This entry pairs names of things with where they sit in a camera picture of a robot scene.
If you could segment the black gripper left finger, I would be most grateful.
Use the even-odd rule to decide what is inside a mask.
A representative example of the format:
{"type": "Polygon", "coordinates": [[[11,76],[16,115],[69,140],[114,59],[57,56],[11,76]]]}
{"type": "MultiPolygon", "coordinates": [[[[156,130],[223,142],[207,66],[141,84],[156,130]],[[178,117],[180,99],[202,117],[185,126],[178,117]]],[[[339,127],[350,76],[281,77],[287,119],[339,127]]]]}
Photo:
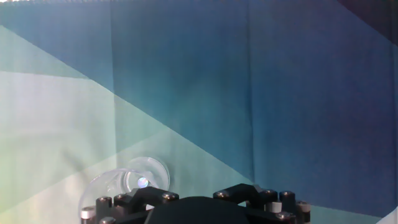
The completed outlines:
{"type": "Polygon", "coordinates": [[[134,189],[114,197],[102,195],[92,205],[80,206],[81,224],[142,224],[149,217],[148,205],[164,205],[179,199],[179,195],[155,187],[134,189]]]}

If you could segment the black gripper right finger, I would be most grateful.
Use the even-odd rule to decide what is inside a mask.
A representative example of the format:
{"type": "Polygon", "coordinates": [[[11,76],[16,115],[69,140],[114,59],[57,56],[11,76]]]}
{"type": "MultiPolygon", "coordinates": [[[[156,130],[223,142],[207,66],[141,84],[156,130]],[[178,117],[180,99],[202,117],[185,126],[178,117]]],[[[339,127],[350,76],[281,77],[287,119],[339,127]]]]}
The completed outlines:
{"type": "Polygon", "coordinates": [[[238,184],[215,192],[213,198],[238,205],[244,202],[246,208],[254,211],[254,223],[311,224],[311,205],[297,200],[291,191],[277,192],[258,185],[238,184]]]}

